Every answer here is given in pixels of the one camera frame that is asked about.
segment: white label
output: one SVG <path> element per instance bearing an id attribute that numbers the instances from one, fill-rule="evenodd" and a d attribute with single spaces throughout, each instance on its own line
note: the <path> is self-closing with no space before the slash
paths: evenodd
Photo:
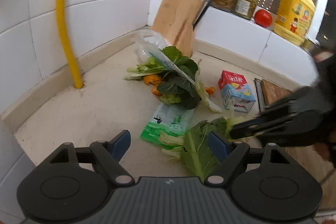
<path id="1" fill-rule="evenodd" d="M 249 12 L 251 2 L 246 0 L 237 0 L 236 12 L 247 16 Z"/>

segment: yellow gas pipe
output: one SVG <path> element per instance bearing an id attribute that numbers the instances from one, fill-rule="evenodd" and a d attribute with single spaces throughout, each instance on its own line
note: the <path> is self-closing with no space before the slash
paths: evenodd
<path id="1" fill-rule="evenodd" d="M 78 68 L 76 58 L 72 51 L 70 40 L 68 37 L 67 26 L 65 22 L 65 0 L 56 0 L 56 20 L 58 27 L 58 35 L 68 60 L 69 69 L 71 71 L 75 87 L 80 89 L 83 87 L 80 70 Z"/>

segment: yellow detergent bottle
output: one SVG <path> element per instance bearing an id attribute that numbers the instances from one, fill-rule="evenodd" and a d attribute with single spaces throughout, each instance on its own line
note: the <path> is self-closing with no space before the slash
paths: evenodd
<path id="1" fill-rule="evenodd" d="M 300 46 L 315 12 L 312 0 L 281 0 L 273 31 Z"/>

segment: tomato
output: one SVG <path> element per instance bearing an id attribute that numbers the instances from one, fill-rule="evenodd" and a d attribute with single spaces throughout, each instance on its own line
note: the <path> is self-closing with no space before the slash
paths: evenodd
<path id="1" fill-rule="evenodd" d="M 257 23 L 258 25 L 264 28 L 269 27 L 272 24 L 272 20 L 273 19 L 272 19 L 271 14 L 264 9 L 260 9 L 254 15 L 255 23 Z"/>

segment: wooden knife block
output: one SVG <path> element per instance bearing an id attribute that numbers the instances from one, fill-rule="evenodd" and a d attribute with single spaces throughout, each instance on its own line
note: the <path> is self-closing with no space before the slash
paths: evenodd
<path id="1" fill-rule="evenodd" d="M 193 22 L 203 4 L 203 0 L 162 0 L 152 30 L 191 57 L 195 41 Z"/>

